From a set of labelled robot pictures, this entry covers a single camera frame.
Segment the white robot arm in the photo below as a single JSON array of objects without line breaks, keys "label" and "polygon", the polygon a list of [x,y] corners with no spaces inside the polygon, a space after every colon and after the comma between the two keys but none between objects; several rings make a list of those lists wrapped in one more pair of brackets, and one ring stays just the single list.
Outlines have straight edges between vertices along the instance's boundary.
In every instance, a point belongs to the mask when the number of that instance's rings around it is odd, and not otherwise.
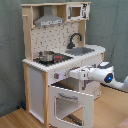
[{"label": "white robot arm", "polygon": [[128,93],[128,76],[124,82],[118,82],[114,77],[114,66],[109,62],[101,62],[97,67],[83,66],[70,71],[70,76],[79,80],[94,80],[110,88]]}]

